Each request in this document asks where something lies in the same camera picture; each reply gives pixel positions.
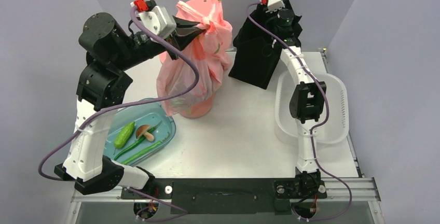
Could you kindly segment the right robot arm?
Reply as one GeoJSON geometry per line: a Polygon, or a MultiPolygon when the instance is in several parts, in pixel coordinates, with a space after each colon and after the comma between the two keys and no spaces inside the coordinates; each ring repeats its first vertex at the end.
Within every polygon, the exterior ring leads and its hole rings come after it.
{"type": "Polygon", "coordinates": [[[298,161],[293,189],[304,201],[315,196],[320,187],[321,174],[316,163],[313,141],[313,126],[319,121],[324,108],[324,98],[320,83],[314,78],[301,55],[300,45],[294,38],[295,14],[291,9],[280,9],[276,14],[275,31],[282,40],[280,60],[286,65],[294,83],[294,90],[288,109],[295,119],[298,132],[298,161]]]}

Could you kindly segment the black fabric bag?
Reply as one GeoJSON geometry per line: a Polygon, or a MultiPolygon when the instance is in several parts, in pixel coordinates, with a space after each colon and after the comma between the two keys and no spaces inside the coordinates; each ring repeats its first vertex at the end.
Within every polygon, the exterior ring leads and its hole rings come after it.
{"type": "MultiPolygon", "coordinates": [[[[283,0],[285,9],[289,10],[292,23],[282,24],[277,13],[268,13],[267,6],[258,5],[250,16],[265,29],[276,34],[290,46],[301,47],[299,36],[302,27],[299,24],[301,16],[293,12],[290,0],[283,0]]],[[[257,27],[250,19],[239,29],[233,40],[237,49],[233,67],[229,77],[267,89],[273,72],[284,48],[272,36],[257,27]]]]}

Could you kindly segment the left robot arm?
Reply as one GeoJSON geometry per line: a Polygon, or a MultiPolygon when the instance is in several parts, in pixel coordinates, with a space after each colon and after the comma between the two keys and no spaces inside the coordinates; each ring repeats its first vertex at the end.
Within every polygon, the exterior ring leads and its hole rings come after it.
{"type": "Polygon", "coordinates": [[[99,12],[86,20],[80,45],[87,66],[77,87],[77,119],[67,158],[54,167],[57,180],[74,181],[80,193],[94,194],[116,186],[134,188],[142,198],[155,191],[154,175],[138,166],[121,164],[104,155],[104,146],[118,109],[128,109],[123,98],[132,78],[126,70],[165,51],[182,50],[203,33],[199,22],[176,20],[176,30],[164,40],[144,33],[128,35],[114,17],[99,12]]]}

